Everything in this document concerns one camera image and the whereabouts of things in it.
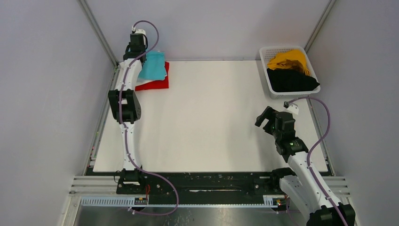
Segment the cyan t-shirt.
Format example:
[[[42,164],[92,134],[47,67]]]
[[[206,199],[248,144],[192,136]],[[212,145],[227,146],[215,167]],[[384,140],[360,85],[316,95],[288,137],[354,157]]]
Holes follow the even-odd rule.
[[[163,81],[167,75],[165,69],[165,53],[150,51],[146,55],[147,59],[138,75],[139,79],[151,81]]]

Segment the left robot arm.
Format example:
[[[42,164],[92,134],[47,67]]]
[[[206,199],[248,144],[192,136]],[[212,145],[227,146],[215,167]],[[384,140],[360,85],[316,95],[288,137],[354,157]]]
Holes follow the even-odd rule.
[[[120,63],[119,80],[116,87],[108,92],[113,118],[118,122],[123,142],[123,168],[120,171],[118,188],[128,186],[132,192],[139,194],[145,190],[146,181],[140,171],[142,165],[135,145],[135,125],[141,118],[141,106],[135,88],[138,75],[146,60],[148,40],[141,32],[132,32],[124,61]]]

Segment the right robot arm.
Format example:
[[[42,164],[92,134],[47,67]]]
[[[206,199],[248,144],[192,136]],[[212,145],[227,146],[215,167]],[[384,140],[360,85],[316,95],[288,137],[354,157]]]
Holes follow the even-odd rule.
[[[311,162],[311,152],[295,134],[295,120],[289,112],[279,112],[268,106],[257,117],[255,125],[275,139],[276,150],[287,168],[271,172],[270,188],[276,194],[284,193],[297,206],[308,226],[353,226],[356,213],[350,204],[344,204]]]

